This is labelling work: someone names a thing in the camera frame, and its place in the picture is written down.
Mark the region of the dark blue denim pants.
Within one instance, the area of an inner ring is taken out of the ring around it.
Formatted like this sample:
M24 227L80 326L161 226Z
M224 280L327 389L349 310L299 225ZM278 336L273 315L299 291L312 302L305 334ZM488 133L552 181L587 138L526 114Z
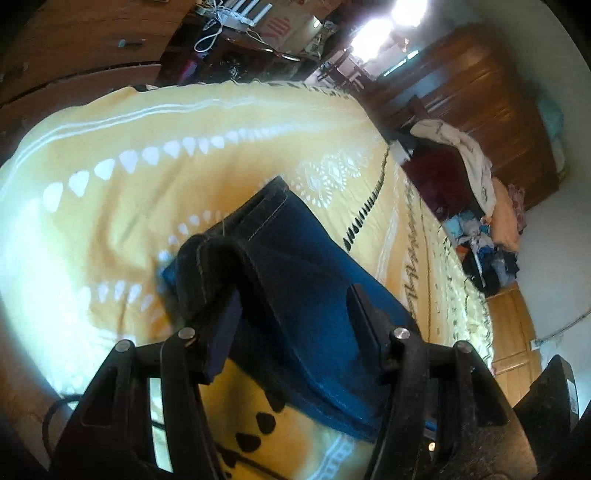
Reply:
M363 352L346 294L360 285L390 327L415 330L406 308L331 237L276 178L181 246L163 270L190 324L211 320L237 292L242 317L229 356L263 390L332 429L378 437L388 390Z

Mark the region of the wooden headboard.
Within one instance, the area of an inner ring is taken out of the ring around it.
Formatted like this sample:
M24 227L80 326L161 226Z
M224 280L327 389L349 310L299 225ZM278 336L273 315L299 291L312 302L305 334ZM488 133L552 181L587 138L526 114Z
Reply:
M487 302L493 329L492 371L510 405L515 406L542 372L540 353L531 347L536 338L532 318L517 282Z

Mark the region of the pile of assorted clothes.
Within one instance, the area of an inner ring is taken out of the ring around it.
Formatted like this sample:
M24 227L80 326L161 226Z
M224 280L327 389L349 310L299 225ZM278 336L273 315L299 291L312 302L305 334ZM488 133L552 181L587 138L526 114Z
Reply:
M492 216L479 218L465 210L443 223L465 274L487 297L516 281L520 240L527 226L525 191L506 186L498 178L493 179L493 187L496 205Z

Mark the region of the yellow patterned bedspread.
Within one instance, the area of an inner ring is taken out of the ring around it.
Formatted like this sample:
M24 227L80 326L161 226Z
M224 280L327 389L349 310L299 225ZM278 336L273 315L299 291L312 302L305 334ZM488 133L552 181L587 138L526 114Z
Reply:
M1 310L55 397L179 316L162 270L283 179L424 339L494 357L484 296L349 95L301 83L127 87L35 126L1 169Z

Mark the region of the maroon blanket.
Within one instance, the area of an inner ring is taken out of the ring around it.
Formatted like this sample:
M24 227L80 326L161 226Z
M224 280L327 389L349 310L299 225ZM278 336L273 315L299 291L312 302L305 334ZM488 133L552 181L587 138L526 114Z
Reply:
M456 148L417 147L402 165L405 174L439 221L470 211L482 217L464 161Z

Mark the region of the white garment on pile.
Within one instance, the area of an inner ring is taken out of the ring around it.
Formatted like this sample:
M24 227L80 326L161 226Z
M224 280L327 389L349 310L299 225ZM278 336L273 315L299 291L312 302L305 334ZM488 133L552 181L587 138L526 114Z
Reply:
M440 119L420 120L411 128L410 133L416 138L431 140L458 150L474 197L484 214L491 217L496 206L492 163L480 144L470 135Z

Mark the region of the dark wooden wardrobe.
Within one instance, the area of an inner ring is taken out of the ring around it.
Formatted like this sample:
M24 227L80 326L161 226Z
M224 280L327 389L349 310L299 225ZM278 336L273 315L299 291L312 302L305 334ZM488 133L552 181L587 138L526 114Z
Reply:
M532 208L559 188L548 135L509 54L483 24L456 29L358 96L386 138L421 118L467 133Z

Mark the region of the brown wooden cabinet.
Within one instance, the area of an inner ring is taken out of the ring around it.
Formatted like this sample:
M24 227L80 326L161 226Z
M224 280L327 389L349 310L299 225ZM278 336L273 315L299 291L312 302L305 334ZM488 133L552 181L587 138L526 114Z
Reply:
M193 5L2 2L2 160L43 117L127 85L156 83L161 57Z

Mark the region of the cluttered dark side table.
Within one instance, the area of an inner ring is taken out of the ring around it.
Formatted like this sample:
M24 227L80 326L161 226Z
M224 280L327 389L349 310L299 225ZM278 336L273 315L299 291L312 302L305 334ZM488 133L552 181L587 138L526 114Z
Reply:
M270 11L315 16L301 1L197 1L162 55L157 84L290 79L301 67L317 65L311 43L322 27L300 54L281 53L255 30Z

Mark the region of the cardboard box red print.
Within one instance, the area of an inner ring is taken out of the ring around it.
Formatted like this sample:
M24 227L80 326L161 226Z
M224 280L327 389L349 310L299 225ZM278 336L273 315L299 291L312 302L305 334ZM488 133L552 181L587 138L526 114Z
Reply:
M321 27L322 22L315 16L270 11L256 25L255 30L274 50L300 54L320 32Z

